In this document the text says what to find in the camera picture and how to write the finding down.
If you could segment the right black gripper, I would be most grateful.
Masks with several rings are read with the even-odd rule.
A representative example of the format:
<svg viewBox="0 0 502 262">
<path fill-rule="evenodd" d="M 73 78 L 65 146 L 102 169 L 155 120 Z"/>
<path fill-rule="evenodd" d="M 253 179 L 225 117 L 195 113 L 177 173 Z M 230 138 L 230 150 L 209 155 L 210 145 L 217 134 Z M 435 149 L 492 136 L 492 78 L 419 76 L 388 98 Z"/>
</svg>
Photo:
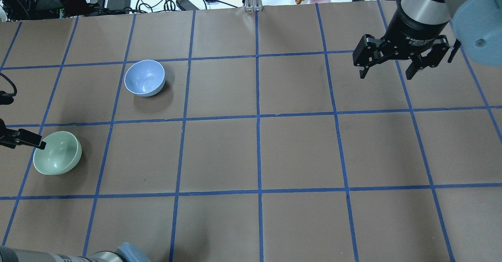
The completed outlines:
<svg viewBox="0 0 502 262">
<path fill-rule="evenodd" d="M 369 68 L 389 59 L 411 59 L 406 69 L 407 80 L 412 80 L 419 70 L 437 67 L 449 49 L 447 36 L 441 35 L 446 24 L 421 23 L 397 9 L 382 39 L 362 35 L 354 49 L 353 65 L 359 68 L 359 77 L 365 78 Z M 421 55 L 429 49 L 427 55 Z"/>
</svg>

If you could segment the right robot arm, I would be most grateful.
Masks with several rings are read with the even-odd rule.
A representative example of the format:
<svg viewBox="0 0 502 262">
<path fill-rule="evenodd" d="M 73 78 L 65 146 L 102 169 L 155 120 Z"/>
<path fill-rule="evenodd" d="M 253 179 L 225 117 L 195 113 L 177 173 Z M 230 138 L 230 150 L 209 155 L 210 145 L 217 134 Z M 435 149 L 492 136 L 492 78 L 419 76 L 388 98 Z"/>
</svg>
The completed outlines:
<svg viewBox="0 0 502 262">
<path fill-rule="evenodd" d="M 456 37 L 448 62 L 462 46 L 475 62 L 501 66 L 501 0 L 398 0 L 382 38 L 365 34 L 353 52 L 360 78 L 388 60 L 410 60 L 406 78 L 439 65 L 450 49 L 442 31 L 448 23 Z"/>
</svg>

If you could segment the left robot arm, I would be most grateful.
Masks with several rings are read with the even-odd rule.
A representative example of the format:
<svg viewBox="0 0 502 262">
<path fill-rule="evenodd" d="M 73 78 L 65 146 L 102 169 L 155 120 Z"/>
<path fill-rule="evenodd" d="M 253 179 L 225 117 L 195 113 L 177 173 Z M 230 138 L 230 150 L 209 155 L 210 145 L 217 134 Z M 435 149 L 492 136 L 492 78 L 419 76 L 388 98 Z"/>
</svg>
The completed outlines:
<svg viewBox="0 0 502 262">
<path fill-rule="evenodd" d="M 82 145 L 67 131 L 57 131 L 43 138 L 26 129 L 7 128 L 1 120 L 1 145 L 34 147 L 33 165 L 44 175 L 61 175 L 72 170 L 80 161 Z M 88 256 L 65 255 L 42 251 L 29 251 L 1 246 L 2 262 L 149 262 L 150 259 L 137 246 L 124 242 L 115 251 L 99 251 Z"/>
</svg>

